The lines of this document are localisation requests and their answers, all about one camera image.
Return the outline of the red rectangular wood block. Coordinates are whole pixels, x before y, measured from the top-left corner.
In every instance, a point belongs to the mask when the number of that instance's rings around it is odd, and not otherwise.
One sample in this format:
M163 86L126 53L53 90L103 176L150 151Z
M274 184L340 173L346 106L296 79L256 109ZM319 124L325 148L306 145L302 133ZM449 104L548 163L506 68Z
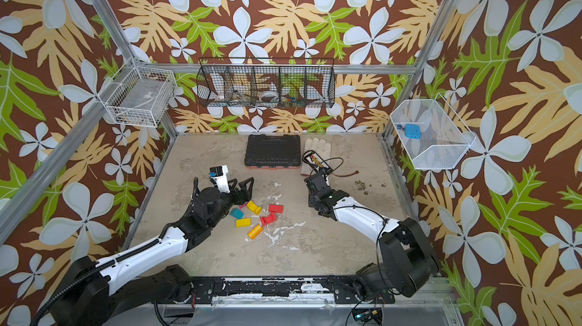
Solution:
M268 206L268 212L282 214L284 211L284 207L281 205L270 204Z

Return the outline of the red arch wood block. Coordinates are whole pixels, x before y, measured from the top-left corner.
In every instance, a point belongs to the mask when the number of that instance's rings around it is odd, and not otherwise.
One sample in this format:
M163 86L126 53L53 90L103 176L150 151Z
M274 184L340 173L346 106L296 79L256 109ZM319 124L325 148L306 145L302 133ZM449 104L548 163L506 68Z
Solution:
M267 225L274 223L276 220L277 220L277 216L273 212L270 212L266 216L260 217L260 223L261 223L262 227L266 227Z

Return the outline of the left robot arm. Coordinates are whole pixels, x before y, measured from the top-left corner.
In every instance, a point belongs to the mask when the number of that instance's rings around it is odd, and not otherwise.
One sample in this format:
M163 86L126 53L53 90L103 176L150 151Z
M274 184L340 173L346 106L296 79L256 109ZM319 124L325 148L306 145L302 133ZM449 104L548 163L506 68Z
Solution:
M194 187L185 213L166 224L160 235L97 261L86 256L78 259L30 324L38 325L51 315L58 325L102 325L145 303L185 300L191 280L180 266L169 266L151 276L145 276L145 272L209 238L233 206L251 200L254 181L230 180L223 189Z

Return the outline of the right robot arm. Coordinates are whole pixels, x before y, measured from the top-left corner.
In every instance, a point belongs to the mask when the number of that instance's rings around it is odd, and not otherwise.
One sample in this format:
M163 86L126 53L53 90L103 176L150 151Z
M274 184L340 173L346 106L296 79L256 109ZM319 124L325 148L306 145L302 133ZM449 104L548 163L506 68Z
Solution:
M371 240L377 260L353 277L352 289L359 300L377 296L412 297L440 271L436 253L420 224L413 218L396 220L369 209L345 191L329 185L330 170L313 172L305 179L309 207L318 215L348 225Z

